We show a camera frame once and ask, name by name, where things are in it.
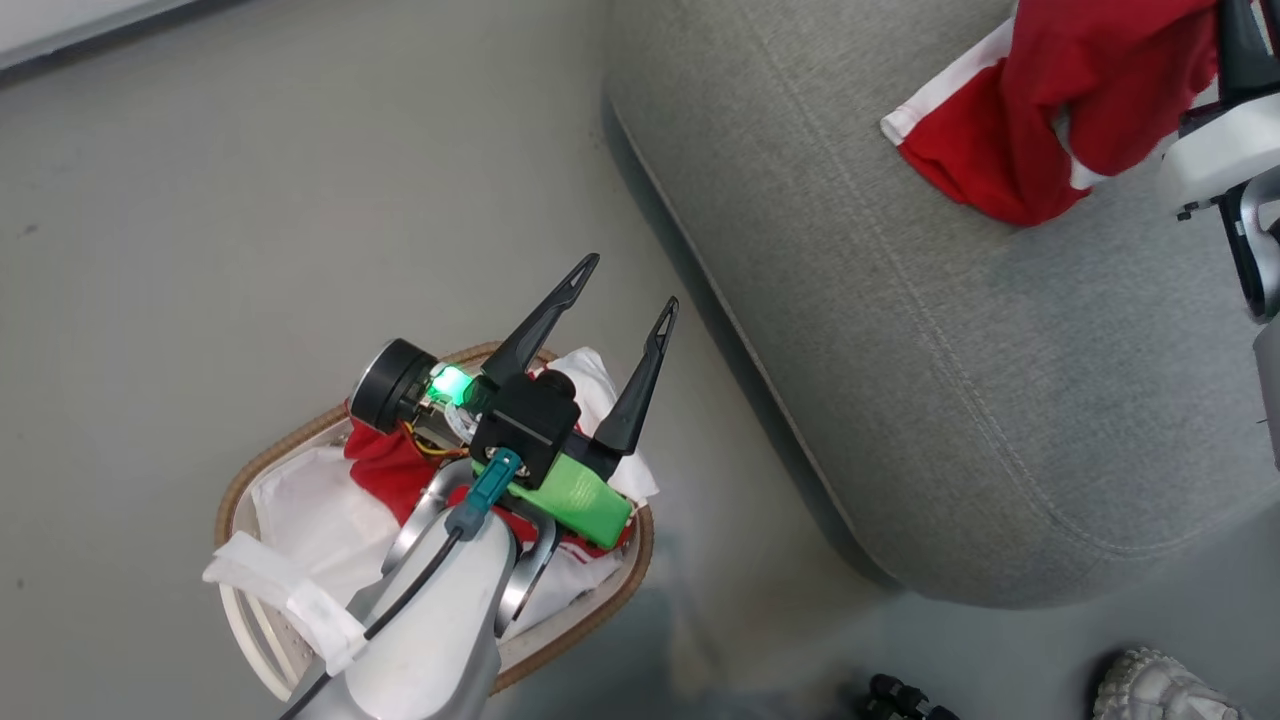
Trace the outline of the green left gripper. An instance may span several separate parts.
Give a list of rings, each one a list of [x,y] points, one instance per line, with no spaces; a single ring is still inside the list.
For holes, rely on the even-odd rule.
[[[526,374],[599,261],[598,252],[588,254],[490,354],[481,372],[495,387]],[[572,433],[541,486],[527,489],[512,480],[498,507],[529,521],[553,519],[563,532],[599,550],[613,550],[627,538],[634,505],[608,484],[608,478],[620,457],[637,448],[678,310],[678,300],[669,297],[644,341],[639,364],[596,428],[593,441],[604,450],[582,433]]]

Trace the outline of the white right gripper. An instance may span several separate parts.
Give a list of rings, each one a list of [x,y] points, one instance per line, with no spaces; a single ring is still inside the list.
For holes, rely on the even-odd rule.
[[[1219,101],[1240,104],[1161,159],[1167,210],[1225,193],[1279,165],[1279,3],[1219,1]]]

